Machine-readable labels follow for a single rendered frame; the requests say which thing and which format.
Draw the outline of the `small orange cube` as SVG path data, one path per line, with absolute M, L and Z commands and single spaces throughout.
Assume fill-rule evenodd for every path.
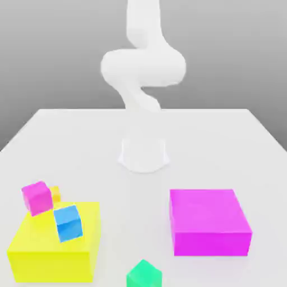
M 57 203 L 61 201 L 61 194 L 59 191 L 59 187 L 58 186 L 52 186 L 49 187 L 51 195 L 52 195 L 52 201 L 53 203 Z

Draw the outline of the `small pink cube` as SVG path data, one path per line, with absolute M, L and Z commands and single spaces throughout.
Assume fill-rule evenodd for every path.
M 39 215 L 53 208 L 50 189 L 43 181 L 21 188 L 24 203 L 31 216 Z

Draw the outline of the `large magenta box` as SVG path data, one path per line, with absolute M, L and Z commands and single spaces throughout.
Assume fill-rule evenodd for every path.
M 172 189 L 175 256 L 247 256 L 252 229 L 232 189 Z

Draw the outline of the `small blue cube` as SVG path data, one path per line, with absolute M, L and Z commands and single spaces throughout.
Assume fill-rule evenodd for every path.
M 81 217 L 76 205 L 56 209 L 53 215 L 61 243 L 83 236 Z

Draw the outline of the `small green cube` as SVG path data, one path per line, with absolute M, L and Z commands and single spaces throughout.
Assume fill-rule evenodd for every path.
M 126 276 L 126 287 L 162 287 L 163 274 L 146 260 L 141 260 Z

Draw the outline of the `large yellow box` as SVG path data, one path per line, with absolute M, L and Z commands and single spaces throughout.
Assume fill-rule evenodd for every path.
M 55 213 L 76 206 L 83 235 L 61 242 Z M 101 235 L 98 202 L 59 202 L 36 216 L 26 214 L 7 255 L 18 283 L 90 283 Z

